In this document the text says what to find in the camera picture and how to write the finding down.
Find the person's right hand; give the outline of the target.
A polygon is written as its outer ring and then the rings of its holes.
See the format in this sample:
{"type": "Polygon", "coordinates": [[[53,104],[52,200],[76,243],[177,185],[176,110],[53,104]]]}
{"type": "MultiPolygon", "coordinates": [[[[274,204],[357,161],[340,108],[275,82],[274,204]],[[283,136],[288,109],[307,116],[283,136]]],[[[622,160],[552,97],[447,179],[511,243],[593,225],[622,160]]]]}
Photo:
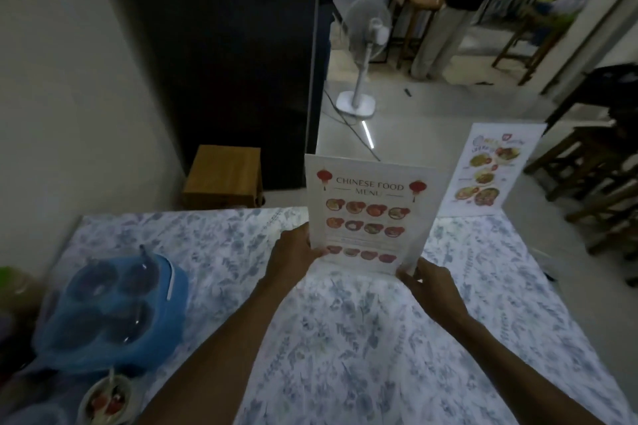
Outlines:
{"type": "Polygon", "coordinates": [[[417,268],[411,276],[422,283],[421,296],[414,297],[415,300],[443,329],[452,333],[470,318],[467,307],[447,268],[420,257],[417,268]]]}

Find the person's left hand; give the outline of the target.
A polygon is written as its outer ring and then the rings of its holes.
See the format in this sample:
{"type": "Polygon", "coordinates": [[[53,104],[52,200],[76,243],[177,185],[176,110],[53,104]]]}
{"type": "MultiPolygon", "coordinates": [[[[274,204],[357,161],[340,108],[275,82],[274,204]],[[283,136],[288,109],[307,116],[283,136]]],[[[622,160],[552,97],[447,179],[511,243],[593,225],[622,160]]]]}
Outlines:
{"type": "Polygon", "coordinates": [[[279,293],[286,295],[306,276],[314,263],[305,260],[307,243],[310,244],[309,222],[280,234],[268,259],[263,278],[268,288],[277,289],[279,293]]]}

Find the white red-lantern menu stand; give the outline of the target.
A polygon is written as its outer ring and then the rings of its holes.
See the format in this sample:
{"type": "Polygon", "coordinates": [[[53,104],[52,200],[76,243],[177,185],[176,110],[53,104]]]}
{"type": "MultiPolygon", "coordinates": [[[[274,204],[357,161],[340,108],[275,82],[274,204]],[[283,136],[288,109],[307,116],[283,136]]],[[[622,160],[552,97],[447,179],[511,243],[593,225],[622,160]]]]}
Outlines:
{"type": "Polygon", "coordinates": [[[414,272],[448,187],[439,169],[305,156],[309,240],[326,265],[414,272]]]}

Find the person's right forearm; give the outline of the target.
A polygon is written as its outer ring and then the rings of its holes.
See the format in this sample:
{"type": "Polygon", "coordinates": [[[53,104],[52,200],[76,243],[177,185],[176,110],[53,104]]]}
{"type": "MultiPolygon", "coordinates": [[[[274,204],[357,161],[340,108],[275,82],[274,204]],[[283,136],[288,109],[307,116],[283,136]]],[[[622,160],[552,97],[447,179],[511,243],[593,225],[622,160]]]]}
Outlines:
{"type": "Polygon", "coordinates": [[[436,316],[435,321],[472,356],[519,425],[605,425],[468,314],[436,316]]]}

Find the person's left forearm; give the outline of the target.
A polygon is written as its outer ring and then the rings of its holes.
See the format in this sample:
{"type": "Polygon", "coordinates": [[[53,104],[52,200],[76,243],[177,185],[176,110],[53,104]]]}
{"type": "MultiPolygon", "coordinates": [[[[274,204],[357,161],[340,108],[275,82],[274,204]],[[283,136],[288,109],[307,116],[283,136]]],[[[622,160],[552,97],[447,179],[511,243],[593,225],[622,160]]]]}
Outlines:
{"type": "Polygon", "coordinates": [[[233,425],[268,326],[303,278],[269,273],[249,298],[172,374],[137,425],[233,425]]]}

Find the blue floral tablecloth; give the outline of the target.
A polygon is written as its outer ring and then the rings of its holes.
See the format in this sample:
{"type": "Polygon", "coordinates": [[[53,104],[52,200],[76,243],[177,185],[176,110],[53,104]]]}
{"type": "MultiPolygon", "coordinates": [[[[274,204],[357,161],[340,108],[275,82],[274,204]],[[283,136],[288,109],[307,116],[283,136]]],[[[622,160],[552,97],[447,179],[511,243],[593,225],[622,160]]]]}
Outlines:
{"type": "MultiPolygon", "coordinates": [[[[280,210],[81,219],[51,276],[146,244],[189,278],[183,341],[144,403],[243,304],[275,240],[307,220],[280,210]]],[[[448,268],[470,315],[608,425],[638,425],[617,382],[503,213],[435,221],[423,256],[448,268]]],[[[237,424],[516,425],[479,366],[392,277],[317,270],[269,327],[237,424]]]]}

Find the wooden box stool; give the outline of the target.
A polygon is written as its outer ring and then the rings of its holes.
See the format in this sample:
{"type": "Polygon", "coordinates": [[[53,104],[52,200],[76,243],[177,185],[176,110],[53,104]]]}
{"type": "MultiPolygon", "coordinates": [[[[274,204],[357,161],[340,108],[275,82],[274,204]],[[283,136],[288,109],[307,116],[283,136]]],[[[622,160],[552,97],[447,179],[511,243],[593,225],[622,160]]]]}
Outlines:
{"type": "Polygon", "coordinates": [[[181,199],[186,210],[262,207],[260,148],[200,145],[181,199]]]}

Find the white colourful menu stand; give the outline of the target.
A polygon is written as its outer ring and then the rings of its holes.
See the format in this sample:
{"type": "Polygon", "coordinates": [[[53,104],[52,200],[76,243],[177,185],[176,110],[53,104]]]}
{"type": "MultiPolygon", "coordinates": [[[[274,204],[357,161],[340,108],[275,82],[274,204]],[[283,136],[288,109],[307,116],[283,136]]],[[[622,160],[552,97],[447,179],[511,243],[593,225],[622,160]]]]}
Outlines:
{"type": "Polygon", "coordinates": [[[474,123],[437,216],[499,213],[546,128],[546,123],[474,123]]]}

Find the white standing fan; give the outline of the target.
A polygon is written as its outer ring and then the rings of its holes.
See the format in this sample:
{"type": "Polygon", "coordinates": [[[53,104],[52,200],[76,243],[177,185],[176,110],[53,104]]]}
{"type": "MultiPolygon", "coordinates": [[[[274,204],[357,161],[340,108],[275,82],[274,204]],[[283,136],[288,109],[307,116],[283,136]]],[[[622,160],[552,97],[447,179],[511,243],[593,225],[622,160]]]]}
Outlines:
{"type": "Polygon", "coordinates": [[[364,86],[371,60],[387,47],[392,29],[392,16],[387,7],[376,0],[356,0],[343,18],[348,50],[358,69],[354,88],[339,93],[338,112],[360,120],[371,118],[376,111],[374,97],[364,86]]]}

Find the black refrigerator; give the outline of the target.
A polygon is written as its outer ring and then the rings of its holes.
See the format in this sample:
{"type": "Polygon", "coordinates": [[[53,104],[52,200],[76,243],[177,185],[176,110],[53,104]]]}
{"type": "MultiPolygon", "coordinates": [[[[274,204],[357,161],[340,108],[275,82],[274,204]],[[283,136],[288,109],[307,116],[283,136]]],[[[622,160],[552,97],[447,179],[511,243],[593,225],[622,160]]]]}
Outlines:
{"type": "Polygon", "coordinates": [[[333,0],[117,0],[182,160],[260,150],[266,190],[304,188],[331,52],[333,0]]]}

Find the dark wooden chair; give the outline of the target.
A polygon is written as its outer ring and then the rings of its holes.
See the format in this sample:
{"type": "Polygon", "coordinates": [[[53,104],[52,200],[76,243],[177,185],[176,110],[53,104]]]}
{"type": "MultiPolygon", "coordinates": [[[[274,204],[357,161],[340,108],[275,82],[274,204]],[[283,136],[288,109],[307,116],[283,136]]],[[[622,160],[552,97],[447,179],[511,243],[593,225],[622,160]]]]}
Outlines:
{"type": "Polygon", "coordinates": [[[638,62],[595,68],[546,119],[551,130],[576,104],[606,109],[610,126],[577,126],[523,173],[544,171],[555,182],[546,193],[553,202],[567,193],[583,201],[605,181],[599,197],[565,217],[568,223],[592,218],[606,231],[587,248],[591,256],[633,249],[638,259],[638,62]]]}

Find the blue condiment holder with jars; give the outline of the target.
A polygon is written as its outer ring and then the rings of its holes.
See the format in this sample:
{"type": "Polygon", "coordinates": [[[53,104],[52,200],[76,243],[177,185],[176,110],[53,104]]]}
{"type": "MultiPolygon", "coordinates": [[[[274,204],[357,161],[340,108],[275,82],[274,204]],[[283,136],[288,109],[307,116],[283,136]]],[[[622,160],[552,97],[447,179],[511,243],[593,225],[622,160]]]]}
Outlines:
{"type": "Polygon", "coordinates": [[[89,259],[45,296],[28,370],[155,370],[182,339],[188,297],[185,270],[143,245],[136,253],[89,259]]]}

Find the white bowl with food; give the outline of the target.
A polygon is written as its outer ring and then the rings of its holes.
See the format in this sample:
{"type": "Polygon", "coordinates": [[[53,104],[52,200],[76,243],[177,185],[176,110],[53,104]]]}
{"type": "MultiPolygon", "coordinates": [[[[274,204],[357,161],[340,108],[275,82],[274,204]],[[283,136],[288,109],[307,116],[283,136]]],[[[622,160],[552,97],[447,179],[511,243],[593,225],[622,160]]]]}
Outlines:
{"type": "Polygon", "coordinates": [[[135,398],[132,381],[110,368],[84,394],[75,425],[131,425],[135,398]]]}

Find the wooden table with items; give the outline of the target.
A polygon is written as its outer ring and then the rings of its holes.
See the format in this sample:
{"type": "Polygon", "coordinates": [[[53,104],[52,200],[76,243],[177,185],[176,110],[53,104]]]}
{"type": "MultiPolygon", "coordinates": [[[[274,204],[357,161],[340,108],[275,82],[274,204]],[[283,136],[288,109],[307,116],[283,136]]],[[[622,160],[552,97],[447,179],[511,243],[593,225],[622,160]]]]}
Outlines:
{"type": "Polygon", "coordinates": [[[402,69],[407,61],[415,59],[444,1],[389,0],[388,9],[392,17],[389,45],[399,48],[396,69],[402,69]]]}

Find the wooden bar stool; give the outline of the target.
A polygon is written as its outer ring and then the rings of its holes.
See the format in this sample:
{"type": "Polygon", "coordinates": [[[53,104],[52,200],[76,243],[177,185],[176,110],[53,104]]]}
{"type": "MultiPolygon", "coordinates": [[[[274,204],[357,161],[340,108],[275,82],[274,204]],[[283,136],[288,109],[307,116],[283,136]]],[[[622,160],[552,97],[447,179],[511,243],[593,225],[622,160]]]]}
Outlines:
{"type": "Polygon", "coordinates": [[[504,59],[516,59],[524,64],[526,69],[522,78],[518,82],[518,86],[523,86],[536,73],[538,67],[568,32],[570,26],[574,23],[579,11],[576,12],[557,12],[550,3],[536,3],[534,5],[526,5],[519,11],[521,24],[515,30],[505,47],[496,56],[492,62],[492,67],[496,68],[504,59]],[[530,56],[520,56],[511,53],[511,49],[521,41],[524,36],[530,36],[528,43],[535,47],[535,51],[530,56]]]}

